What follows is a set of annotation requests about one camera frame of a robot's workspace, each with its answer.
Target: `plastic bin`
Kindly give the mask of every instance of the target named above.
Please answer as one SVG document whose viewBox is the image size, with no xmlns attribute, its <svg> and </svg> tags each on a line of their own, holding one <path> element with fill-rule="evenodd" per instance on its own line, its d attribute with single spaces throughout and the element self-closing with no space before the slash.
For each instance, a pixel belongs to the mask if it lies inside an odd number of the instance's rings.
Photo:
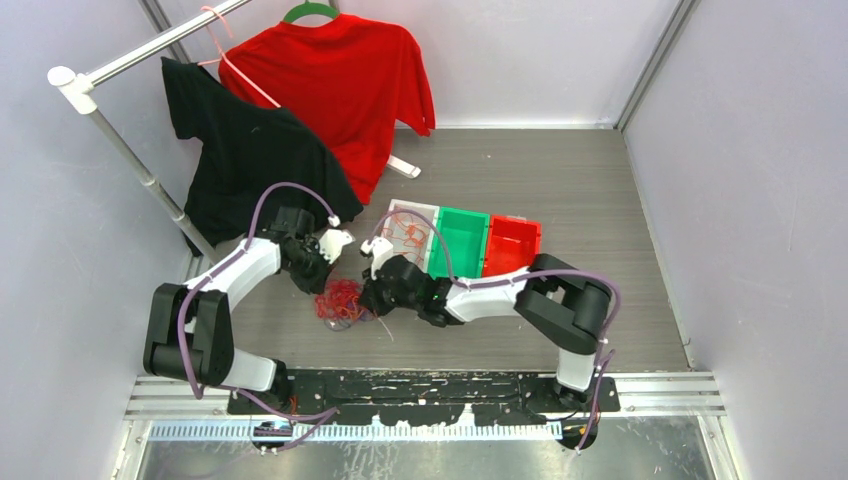
<svg viewBox="0 0 848 480">
<path fill-rule="evenodd" d="M 448 244 L 453 273 L 458 277 L 480 278 L 486 254 L 486 237 L 489 215 L 456 208 L 442 207 L 436 227 Z M 433 240 L 430 252 L 429 273 L 433 277 L 447 277 L 448 268 L 442 247 Z"/>
<path fill-rule="evenodd" d="M 533 262 L 539 253 L 542 226 L 520 218 L 492 215 L 483 276 L 514 272 Z"/>
<path fill-rule="evenodd" d="M 390 212 L 397 208 L 416 211 L 434 224 L 438 221 L 439 207 L 435 205 L 392 199 L 387 211 Z M 435 235 L 420 218 L 408 213 L 392 215 L 383 224 L 381 236 L 392 242 L 395 253 L 403 254 L 407 260 L 418 265 L 418 268 L 422 271 L 428 271 L 430 250 Z"/>
</svg>

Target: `black robot arm segment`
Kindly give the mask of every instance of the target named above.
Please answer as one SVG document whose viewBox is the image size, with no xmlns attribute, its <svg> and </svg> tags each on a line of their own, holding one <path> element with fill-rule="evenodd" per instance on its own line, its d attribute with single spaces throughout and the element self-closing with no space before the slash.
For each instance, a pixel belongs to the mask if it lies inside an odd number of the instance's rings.
<svg viewBox="0 0 848 480">
<path fill-rule="evenodd" d="M 450 279 L 433 279 L 402 255 L 388 259 L 376 275 L 369 268 L 362 272 L 362 277 L 365 286 L 359 304 L 375 316 L 400 307 L 415 310 L 419 318 L 437 327 L 462 325 L 445 308 L 453 286 Z"/>
<path fill-rule="evenodd" d="M 153 293 L 142 360 L 147 373 L 186 380 L 176 326 L 177 312 L 187 294 L 185 285 L 170 283 Z M 203 328 L 186 335 L 194 374 L 204 385 L 221 385 L 232 367 L 235 348 L 227 294 L 202 292 L 189 305 L 188 316 L 204 319 Z"/>
<path fill-rule="evenodd" d="M 321 253 L 315 231 L 315 217 L 307 210 L 281 207 L 268 228 L 257 232 L 280 246 L 280 269 L 289 272 L 294 284 L 304 293 L 324 292 L 332 264 Z"/>
<path fill-rule="evenodd" d="M 554 256 L 539 254 L 529 271 L 542 270 L 574 267 Z M 559 289 L 563 290 L 562 301 L 548 298 Z M 557 347 L 590 355 L 598 349 L 611 298 L 609 288 L 600 282 L 568 275 L 531 278 L 516 295 L 515 311 Z"/>
</svg>

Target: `white plastic bin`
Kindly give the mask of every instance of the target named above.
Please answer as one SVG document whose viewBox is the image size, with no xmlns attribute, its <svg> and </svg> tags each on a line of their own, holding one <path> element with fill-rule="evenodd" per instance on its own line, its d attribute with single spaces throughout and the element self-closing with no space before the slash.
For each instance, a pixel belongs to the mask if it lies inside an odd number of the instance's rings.
<svg viewBox="0 0 848 480">
<path fill-rule="evenodd" d="M 436 223 L 439 217 L 439 207 L 427 205 L 426 203 L 408 202 L 406 200 L 392 199 L 389 210 L 405 208 L 418 212 L 428 220 Z M 425 273 L 430 264 L 430 251 L 433 248 L 433 237 L 435 236 L 426 223 L 408 213 L 400 213 L 389 217 L 383 224 L 383 238 L 388 239 L 394 246 L 396 254 L 403 254 L 410 262 L 418 265 Z"/>
</svg>

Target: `white pole connector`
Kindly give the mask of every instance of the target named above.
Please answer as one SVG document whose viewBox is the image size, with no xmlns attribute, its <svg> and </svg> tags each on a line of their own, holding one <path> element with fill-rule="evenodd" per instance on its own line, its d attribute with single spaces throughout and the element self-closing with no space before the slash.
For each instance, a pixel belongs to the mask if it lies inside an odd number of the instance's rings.
<svg viewBox="0 0 848 480">
<path fill-rule="evenodd" d="M 89 95 L 94 84 L 84 73 L 75 74 L 68 67 L 53 67 L 47 72 L 47 81 L 62 92 L 80 115 L 89 115 L 97 110 L 97 104 Z"/>
</svg>

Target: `red plastic bin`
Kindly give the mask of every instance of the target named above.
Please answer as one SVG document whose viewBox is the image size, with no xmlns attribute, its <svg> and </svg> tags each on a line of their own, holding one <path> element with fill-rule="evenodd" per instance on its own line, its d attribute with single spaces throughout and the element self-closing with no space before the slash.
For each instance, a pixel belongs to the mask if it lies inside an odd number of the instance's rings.
<svg viewBox="0 0 848 480">
<path fill-rule="evenodd" d="M 542 242 L 542 225 L 520 218 L 492 215 L 483 276 L 514 272 L 533 262 Z"/>
</svg>

